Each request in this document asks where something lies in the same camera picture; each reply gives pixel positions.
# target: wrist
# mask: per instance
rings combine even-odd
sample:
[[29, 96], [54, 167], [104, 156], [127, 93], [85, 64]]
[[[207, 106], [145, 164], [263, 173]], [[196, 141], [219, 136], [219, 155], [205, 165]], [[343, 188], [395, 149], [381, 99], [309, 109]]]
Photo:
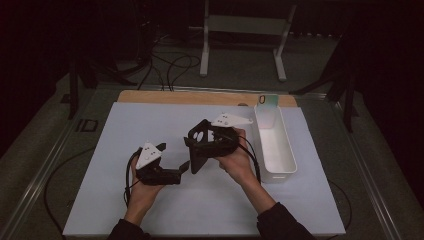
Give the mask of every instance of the wrist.
[[146, 215], [148, 209], [143, 207], [134, 207], [131, 204], [128, 206], [127, 212], [125, 213], [124, 219], [134, 225], [140, 226], [141, 221]]

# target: black wire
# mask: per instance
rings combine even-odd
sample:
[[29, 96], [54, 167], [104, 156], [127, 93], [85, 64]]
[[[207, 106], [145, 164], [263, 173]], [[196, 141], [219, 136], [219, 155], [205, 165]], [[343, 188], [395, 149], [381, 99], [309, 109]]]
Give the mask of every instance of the black wire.
[[136, 156], [140, 156], [142, 148], [138, 148], [137, 151], [135, 151], [130, 159], [128, 160], [127, 163], [127, 171], [125, 173], [125, 193], [124, 193], [124, 201], [125, 201], [125, 205], [127, 205], [128, 207], [128, 203], [130, 202], [130, 198], [131, 198], [131, 191], [130, 189], [135, 185], [135, 183], [133, 185], [130, 186], [129, 183], [129, 175], [130, 175], [130, 169], [131, 169], [131, 162], [132, 160], [136, 157]]
[[255, 167], [255, 172], [256, 172], [256, 179], [258, 179], [258, 182], [259, 183], [261, 183], [261, 172], [260, 172], [260, 170], [259, 170], [259, 164], [258, 164], [258, 160], [256, 159], [256, 155], [254, 156], [252, 153], [250, 153], [249, 152], [249, 150], [246, 148], [246, 147], [244, 147], [243, 145], [241, 145], [240, 143], [239, 143], [239, 147], [243, 150], [243, 151], [245, 151], [248, 155], [249, 155], [249, 157], [252, 159], [252, 161], [253, 161], [253, 166]]
[[50, 181], [52, 180], [52, 178], [53, 178], [53, 175], [61, 168], [61, 167], [63, 167], [63, 165], [65, 165], [66, 163], [68, 163], [69, 161], [71, 161], [71, 160], [73, 160], [73, 159], [75, 159], [75, 158], [77, 158], [77, 157], [79, 157], [79, 156], [81, 156], [81, 155], [83, 155], [83, 154], [85, 154], [85, 153], [88, 153], [88, 152], [90, 152], [90, 151], [93, 151], [95, 149], [95, 147], [92, 147], [92, 148], [89, 148], [89, 149], [87, 149], [87, 150], [84, 150], [84, 151], [82, 151], [82, 152], [80, 152], [80, 153], [78, 153], [78, 154], [76, 154], [76, 155], [74, 155], [74, 156], [72, 156], [72, 157], [70, 157], [70, 158], [68, 158], [68, 159], [66, 159], [65, 161], [63, 161], [61, 164], [59, 164], [53, 171], [52, 171], [52, 173], [50, 173], [50, 176], [49, 176], [49, 178], [47, 179], [47, 181], [46, 181], [46, 185], [44, 186], [44, 192], [43, 192], [43, 202], [44, 202], [44, 207], [46, 208], [46, 211], [47, 211], [47, 214], [49, 215], [49, 217], [50, 217], [50, 219], [53, 221], [53, 223], [54, 223], [54, 225], [56, 226], [56, 228], [57, 228], [57, 230], [59, 231], [59, 233], [60, 233], [60, 236], [62, 237], [62, 239], [63, 240], [66, 240], [66, 237], [62, 234], [62, 232], [63, 232], [63, 229], [62, 229], [62, 227], [60, 226], [60, 224], [59, 224], [59, 222], [56, 220], [56, 218], [54, 217], [54, 215], [53, 215], [53, 213], [51, 212], [51, 210], [50, 210], [50, 207], [49, 207], [49, 204], [48, 204], [48, 201], [47, 201], [47, 190], [48, 190], [48, 188], [49, 188], [49, 184], [50, 184]]
[[153, 68], [153, 61], [150, 58], [150, 67], [149, 67], [149, 70], [147, 71], [146, 75], [144, 75], [143, 79], [141, 80], [140, 84], [137, 87], [137, 90], [140, 90], [141, 85], [143, 85], [144, 81], [146, 81], [147, 77], [150, 75], [150, 72], [152, 71], [152, 68]]
[[[337, 187], [342, 192], [342, 194], [346, 198], [346, 201], [347, 201], [347, 203], [349, 205], [349, 220], [347, 221], [347, 223], [345, 225], [345, 230], [347, 231], [347, 229], [350, 227], [350, 224], [352, 223], [352, 214], [353, 214], [353, 212], [352, 212], [352, 203], [350, 202], [350, 199], [347, 196], [346, 192], [339, 185], [337, 185], [335, 182], [331, 181], [328, 178], [327, 178], [327, 181], [329, 183], [333, 184], [335, 187]], [[338, 237], [338, 236], [339, 235], [335, 235], [335, 236], [329, 237], [329, 238], [327, 238], [327, 240], [333, 239], [333, 238]]]
[[[183, 54], [183, 56], [174, 59], [172, 62], [170, 62], [170, 61], [168, 61], [166, 59], [163, 59], [163, 58], [161, 58], [161, 57], [159, 57], [159, 56], [157, 56], [155, 54], [152, 54], [153, 57], [155, 57], [155, 58], [157, 58], [157, 59], [159, 59], [161, 61], [164, 61], [164, 62], [170, 64], [170, 66], [168, 67], [168, 70], [167, 70], [167, 74], [166, 74], [166, 81], [167, 81], [167, 84], [168, 84], [169, 91], [174, 91], [174, 84], [175, 84], [175, 82], [177, 81], [178, 78], [180, 78], [190, 68], [193, 68], [193, 67], [198, 66], [200, 64], [200, 62], [201, 62], [200, 61], [200, 58], [198, 58], [196, 56], [191, 56], [191, 55], [188, 55], [188, 54], [185, 54], [185, 53], [181, 53], [181, 52], [158, 52], [158, 53], [178, 53], [178, 54]], [[181, 59], [184, 59], [184, 58], [188, 58], [189, 61], [190, 61], [190, 64], [185, 65], [185, 66], [184, 65], [178, 65], [178, 64], [176, 64], [177, 61], [179, 61]], [[170, 72], [171, 72], [171, 69], [173, 67], [184, 68], [184, 71], [182, 73], [180, 73], [177, 77], [175, 77], [173, 80], [171, 80], [170, 79]]]

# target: white table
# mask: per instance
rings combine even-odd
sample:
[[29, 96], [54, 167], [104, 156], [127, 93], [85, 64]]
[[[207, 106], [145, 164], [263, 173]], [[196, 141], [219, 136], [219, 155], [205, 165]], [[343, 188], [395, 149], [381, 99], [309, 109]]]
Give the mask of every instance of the white table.
[[[298, 171], [282, 184], [263, 184], [314, 235], [345, 232], [300, 108], [283, 108]], [[110, 233], [125, 213], [128, 158], [145, 141], [167, 143], [161, 165], [188, 160], [183, 137], [202, 119], [222, 112], [249, 117], [251, 107], [115, 103], [87, 169], [65, 235]], [[249, 127], [245, 128], [251, 139]], [[165, 187], [142, 223], [154, 236], [257, 236], [256, 212], [240, 187], [210, 159], [180, 185]]]

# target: metal stand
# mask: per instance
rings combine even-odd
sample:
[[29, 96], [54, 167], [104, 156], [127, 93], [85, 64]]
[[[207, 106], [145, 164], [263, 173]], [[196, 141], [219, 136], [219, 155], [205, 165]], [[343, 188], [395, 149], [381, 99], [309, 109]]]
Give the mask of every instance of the metal stand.
[[222, 16], [209, 15], [209, 0], [205, 0], [205, 15], [204, 15], [204, 38], [203, 52], [200, 64], [200, 76], [208, 75], [209, 64], [209, 32], [235, 32], [235, 33], [255, 33], [255, 34], [270, 34], [281, 36], [281, 42], [278, 48], [274, 49], [273, 55], [275, 66], [277, 68], [278, 80], [286, 81], [286, 73], [284, 71], [281, 54], [284, 45], [287, 41], [291, 22], [293, 20], [296, 5], [292, 5], [287, 19], [271, 19], [271, 18], [249, 18], [238, 16]]

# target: wooden table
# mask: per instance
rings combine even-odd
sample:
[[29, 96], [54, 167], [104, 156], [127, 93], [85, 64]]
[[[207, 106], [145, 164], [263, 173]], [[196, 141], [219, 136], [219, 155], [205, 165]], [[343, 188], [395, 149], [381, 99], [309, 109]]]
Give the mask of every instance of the wooden table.
[[[164, 92], [124, 90], [118, 102], [136, 103], [176, 103], [199, 105], [255, 106], [261, 94], [218, 93], [218, 92]], [[280, 107], [297, 107], [296, 100], [290, 95], [279, 95]]]

